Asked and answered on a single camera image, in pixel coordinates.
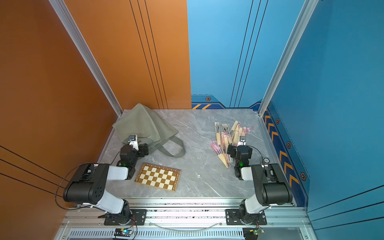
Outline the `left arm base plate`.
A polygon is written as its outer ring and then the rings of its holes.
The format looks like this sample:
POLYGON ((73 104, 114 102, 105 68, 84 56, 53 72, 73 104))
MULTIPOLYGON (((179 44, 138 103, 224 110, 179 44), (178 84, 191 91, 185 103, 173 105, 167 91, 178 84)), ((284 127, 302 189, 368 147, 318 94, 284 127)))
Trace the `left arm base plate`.
POLYGON ((105 226, 143 226, 147 217, 146 209, 133 209, 128 211, 122 211, 120 214, 105 214, 99 216, 104 218, 105 226))

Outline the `light wooden folding fan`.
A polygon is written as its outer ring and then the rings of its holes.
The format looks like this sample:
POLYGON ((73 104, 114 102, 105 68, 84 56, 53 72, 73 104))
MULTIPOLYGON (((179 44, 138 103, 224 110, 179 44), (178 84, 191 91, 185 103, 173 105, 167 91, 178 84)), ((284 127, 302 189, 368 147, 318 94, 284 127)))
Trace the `light wooden folding fan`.
POLYGON ((235 131, 238 129, 238 124, 239 124, 239 122, 235 121, 233 126, 231 127, 231 129, 230 129, 231 138, 234 137, 235 131))

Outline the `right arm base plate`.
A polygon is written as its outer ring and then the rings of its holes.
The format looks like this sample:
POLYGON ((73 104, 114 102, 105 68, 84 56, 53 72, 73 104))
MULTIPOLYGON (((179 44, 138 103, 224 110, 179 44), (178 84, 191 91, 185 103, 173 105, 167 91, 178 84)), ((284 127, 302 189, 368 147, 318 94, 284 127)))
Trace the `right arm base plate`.
POLYGON ((239 209, 226 209, 226 223, 229 226, 235 225, 260 225, 266 226, 267 218, 265 213, 261 214, 248 214, 247 212, 241 213, 239 209))

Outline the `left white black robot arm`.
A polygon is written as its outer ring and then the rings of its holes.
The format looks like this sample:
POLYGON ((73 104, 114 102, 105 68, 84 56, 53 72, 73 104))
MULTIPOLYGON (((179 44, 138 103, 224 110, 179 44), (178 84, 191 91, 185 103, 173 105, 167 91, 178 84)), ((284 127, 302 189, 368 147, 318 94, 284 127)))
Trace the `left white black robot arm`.
POLYGON ((131 211, 128 201, 114 196, 106 190, 108 181, 131 180, 136 171, 139 158, 149 154, 148 145, 142 144, 135 149, 131 145, 121 148, 121 159, 116 166, 110 164, 84 163, 67 184, 63 199, 65 202, 81 204, 103 211, 100 218, 105 225, 143 225, 146 211, 131 211))

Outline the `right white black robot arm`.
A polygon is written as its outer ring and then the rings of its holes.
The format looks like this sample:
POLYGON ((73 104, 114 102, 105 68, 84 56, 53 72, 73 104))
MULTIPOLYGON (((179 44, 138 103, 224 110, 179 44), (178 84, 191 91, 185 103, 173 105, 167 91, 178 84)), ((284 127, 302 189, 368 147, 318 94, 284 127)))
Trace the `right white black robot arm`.
POLYGON ((239 205, 238 218, 245 225, 257 223, 272 205, 284 205, 293 200, 292 189, 279 164, 264 161, 260 165, 250 165, 253 149, 247 145, 228 147, 228 154, 236 160, 235 176, 254 184, 255 193, 239 205))

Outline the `olive green tote bag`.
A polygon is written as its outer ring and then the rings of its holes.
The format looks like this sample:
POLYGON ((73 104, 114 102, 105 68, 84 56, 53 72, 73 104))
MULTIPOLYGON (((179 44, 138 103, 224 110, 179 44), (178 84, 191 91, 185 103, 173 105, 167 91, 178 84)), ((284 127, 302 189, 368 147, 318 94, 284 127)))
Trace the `olive green tote bag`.
POLYGON ((113 128, 125 144, 129 142, 129 136, 136 135, 138 144, 148 145, 150 153, 158 150, 173 158, 181 158, 186 154, 184 142, 176 136, 179 131, 156 112, 142 104, 137 104, 122 116, 113 124, 113 128), (181 151, 175 155, 171 154, 164 148, 164 144, 168 141, 179 145, 181 151))

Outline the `pink patterned folding fan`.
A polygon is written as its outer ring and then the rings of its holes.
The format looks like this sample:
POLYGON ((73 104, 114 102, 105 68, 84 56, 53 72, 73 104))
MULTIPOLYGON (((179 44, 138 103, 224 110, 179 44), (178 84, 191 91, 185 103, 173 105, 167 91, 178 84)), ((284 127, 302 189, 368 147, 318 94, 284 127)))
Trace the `pink patterned folding fan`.
POLYGON ((242 128, 239 128, 239 134, 240 134, 240 136, 244 136, 245 137, 246 134, 251 132, 253 129, 254 129, 254 127, 250 127, 250 128, 242 127, 242 128))

